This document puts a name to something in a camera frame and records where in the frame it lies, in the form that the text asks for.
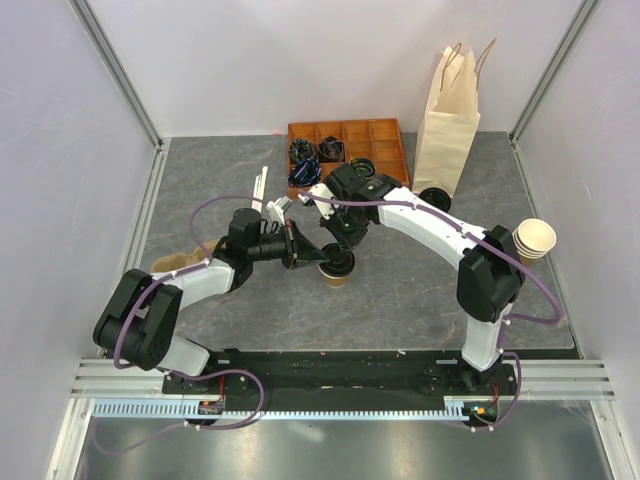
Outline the black cup lid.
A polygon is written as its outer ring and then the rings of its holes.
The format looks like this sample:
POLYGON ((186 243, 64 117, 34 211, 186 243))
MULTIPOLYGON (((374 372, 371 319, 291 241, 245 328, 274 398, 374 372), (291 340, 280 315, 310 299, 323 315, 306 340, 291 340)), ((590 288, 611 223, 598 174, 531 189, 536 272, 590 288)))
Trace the black cup lid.
POLYGON ((327 261, 320 265, 327 265, 330 269, 335 269, 336 271, 352 269, 353 272, 356 259, 351 249, 342 247, 338 243, 330 243, 325 245, 321 251, 325 254, 327 261))

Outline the single paper cup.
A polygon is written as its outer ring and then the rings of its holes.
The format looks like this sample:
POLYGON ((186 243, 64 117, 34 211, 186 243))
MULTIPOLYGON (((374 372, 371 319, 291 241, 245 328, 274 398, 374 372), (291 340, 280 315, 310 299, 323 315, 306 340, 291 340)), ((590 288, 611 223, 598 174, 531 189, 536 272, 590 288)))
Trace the single paper cup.
POLYGON ((319 271, 322 274, 322 277, 325 283, 331 288, 341 288, 347 284, 352 269, 347 269, 345 271, 336 271, 335 269, 330 269, 327 265, 320 265, 319 271))

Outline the stack of paper cups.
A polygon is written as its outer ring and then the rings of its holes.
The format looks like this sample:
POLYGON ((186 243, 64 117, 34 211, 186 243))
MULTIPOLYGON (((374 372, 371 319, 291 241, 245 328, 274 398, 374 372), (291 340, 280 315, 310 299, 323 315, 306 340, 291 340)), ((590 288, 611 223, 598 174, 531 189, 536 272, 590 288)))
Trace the stack of paper cups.
POLYGON ((555 230, 537 218, 523 220, 513 232, 520 262, 529 266, 543 258, 557 241, 555 230))

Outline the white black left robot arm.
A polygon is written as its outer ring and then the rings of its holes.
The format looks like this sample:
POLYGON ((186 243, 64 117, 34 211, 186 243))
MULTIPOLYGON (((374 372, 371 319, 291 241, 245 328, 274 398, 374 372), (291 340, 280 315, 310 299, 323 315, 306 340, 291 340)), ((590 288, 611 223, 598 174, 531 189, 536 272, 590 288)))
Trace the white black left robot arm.
POLYGON ((238 289, 256 262, 279 260, 292 270, 328 261, 294 221, 270 231, 263 230, 265 224, 256 210, 239 209, 211 257, 155 275, 127 271, 94 328, 94 343, 112 353, 120 368, 178 371, 196 392, 211 392, 220 371, 209 363, 208 349, 174 334, 180 311, 238 289))

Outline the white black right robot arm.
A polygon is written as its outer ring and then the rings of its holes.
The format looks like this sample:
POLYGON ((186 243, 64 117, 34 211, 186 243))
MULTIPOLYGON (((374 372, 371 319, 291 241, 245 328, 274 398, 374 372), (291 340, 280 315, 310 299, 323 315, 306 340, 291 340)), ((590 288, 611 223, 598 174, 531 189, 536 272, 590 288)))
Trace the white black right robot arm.
POLYGON ((458 381, 483 392, 494 381, 501 322, 511 312, 524 275, 493 251, 516 257, 511 232, 471 225, 421 200, 386 174, 372 178, 342 165, 309 189, 320 223, 346 248, 357 246, 370 223, 399 231, 443 258, 457 272, 456 299, 467 314, 458 381))

